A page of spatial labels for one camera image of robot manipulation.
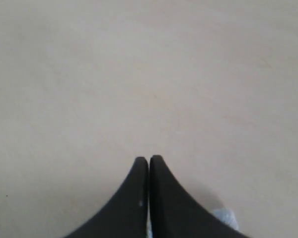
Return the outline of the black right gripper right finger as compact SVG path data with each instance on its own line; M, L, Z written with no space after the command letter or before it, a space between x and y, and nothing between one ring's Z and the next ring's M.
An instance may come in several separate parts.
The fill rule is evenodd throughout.
M163 157L149 168L149 209L154 238L244 238L202 207L178 182Z

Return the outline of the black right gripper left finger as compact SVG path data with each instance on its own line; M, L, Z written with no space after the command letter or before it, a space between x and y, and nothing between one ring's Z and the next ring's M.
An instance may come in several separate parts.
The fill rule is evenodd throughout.
M68 238L145 238L148 219L149 166L137 157L116 193Z

